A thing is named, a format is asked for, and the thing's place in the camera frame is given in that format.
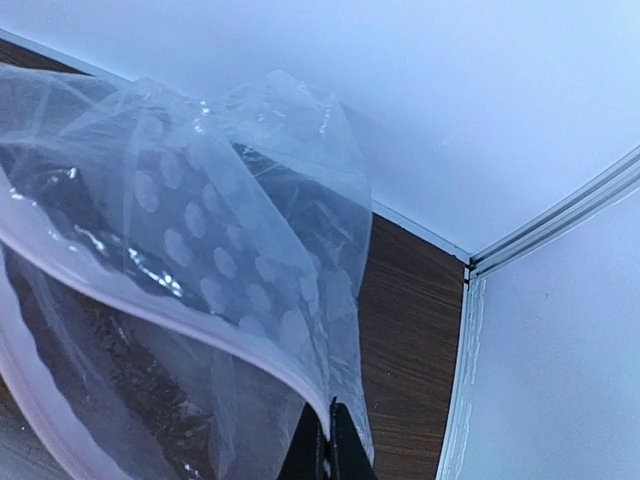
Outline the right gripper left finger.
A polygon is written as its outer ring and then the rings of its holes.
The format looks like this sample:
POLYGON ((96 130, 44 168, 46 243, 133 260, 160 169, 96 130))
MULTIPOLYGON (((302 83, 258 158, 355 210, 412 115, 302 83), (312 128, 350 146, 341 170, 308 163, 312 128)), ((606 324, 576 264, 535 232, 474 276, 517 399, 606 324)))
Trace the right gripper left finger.
POLYGON ((318 417, 306 404, 299 418, 279 480, 323 480, 325 439, 318 417))

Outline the clear dotted zip bag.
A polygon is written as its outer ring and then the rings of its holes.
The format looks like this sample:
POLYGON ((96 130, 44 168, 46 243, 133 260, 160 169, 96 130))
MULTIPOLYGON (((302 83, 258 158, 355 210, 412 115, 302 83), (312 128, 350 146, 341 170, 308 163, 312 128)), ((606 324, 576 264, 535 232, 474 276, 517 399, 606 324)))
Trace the clear dotted zip bag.
POLYGON ((75 479, 279 479, 306 404, 330 479, 334 398, 372 465, 371 230, 331 92, 1 69, 1 375, 75 479))

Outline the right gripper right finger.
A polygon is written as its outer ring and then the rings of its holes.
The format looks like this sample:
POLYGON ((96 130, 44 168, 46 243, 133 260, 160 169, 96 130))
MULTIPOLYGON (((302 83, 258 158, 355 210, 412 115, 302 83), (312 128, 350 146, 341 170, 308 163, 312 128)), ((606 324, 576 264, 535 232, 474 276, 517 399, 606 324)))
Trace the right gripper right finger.
POLYGON ((375 480, 374 469, 362 446, 349 410, 336 398, 330 407, 328 462, 330 479, 375 480))

